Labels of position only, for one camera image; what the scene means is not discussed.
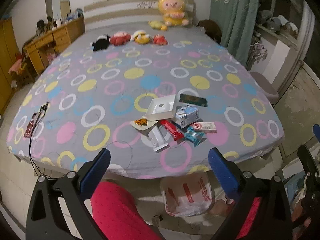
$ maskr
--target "wooden desk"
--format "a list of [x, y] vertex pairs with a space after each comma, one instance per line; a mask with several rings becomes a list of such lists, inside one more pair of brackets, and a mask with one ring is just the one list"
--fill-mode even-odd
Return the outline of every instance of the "wooden desk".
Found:
[[56, 52], [61, 53], [84, 32], [84, 18], [81, 17], [62, 25], [54, 31], [47, 32], [25, 46], [38, 75], [49, 65], [44, 49], [45, 45], [55, 41], [54, 49]]

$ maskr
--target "open white box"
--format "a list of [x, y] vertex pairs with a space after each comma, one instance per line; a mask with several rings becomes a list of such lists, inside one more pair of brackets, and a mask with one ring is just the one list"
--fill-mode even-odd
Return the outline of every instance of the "open white box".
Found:
[[146, 111], [149, 121], [173, 118], [176, 113], [176, 95], [154, 98]]

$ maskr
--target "green curtain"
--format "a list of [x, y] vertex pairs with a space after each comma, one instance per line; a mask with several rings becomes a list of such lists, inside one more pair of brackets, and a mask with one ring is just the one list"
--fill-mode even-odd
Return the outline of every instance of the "green curtain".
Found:
[[259, 0], [211, 0], [210, 19], [221, 31], [221, 45], [242, 65], [247, 62]]

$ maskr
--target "wooden wardrobe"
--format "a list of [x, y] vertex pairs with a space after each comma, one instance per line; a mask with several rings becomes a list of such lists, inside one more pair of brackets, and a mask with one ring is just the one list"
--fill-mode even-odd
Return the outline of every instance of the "wooden wardrobe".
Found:
[[3, 115], [13, 95], [10, 87], [12, 78], [8, 71], [16, 62], [15, 54], [18, 52], [11, 18], [0, 20], [0, 115]]

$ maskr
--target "striped headboard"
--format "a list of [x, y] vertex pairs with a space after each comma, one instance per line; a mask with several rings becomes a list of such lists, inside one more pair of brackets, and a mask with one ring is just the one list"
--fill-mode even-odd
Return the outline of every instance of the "striped headboard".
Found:
[[[190, 23], [196, 14], [193, 0], [185, 0]], [[105, 0], [84, 7], [86, 31], [99, 27], [129, 23], [162, 20], [158, 11], [158, 0]]]

